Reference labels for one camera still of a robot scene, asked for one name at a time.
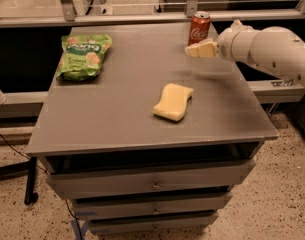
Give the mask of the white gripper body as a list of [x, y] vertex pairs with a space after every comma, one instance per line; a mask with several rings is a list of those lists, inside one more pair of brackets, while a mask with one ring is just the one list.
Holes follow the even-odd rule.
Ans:
[[234, 62], [248, 63], [254, 37], [259, 33], [251, 26], [235, 20], [217, 38], [217, 52], [223, 58]]

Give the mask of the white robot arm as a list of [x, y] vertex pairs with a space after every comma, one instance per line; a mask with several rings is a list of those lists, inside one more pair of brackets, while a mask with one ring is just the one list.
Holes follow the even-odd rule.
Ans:
[[235, 20], [216, 40], [191, 44], [185, 53], [200, 58], [219, 55], [279, 79], [294, 80], [305, 88], [305, 42], [287, 28], [257, 30]]

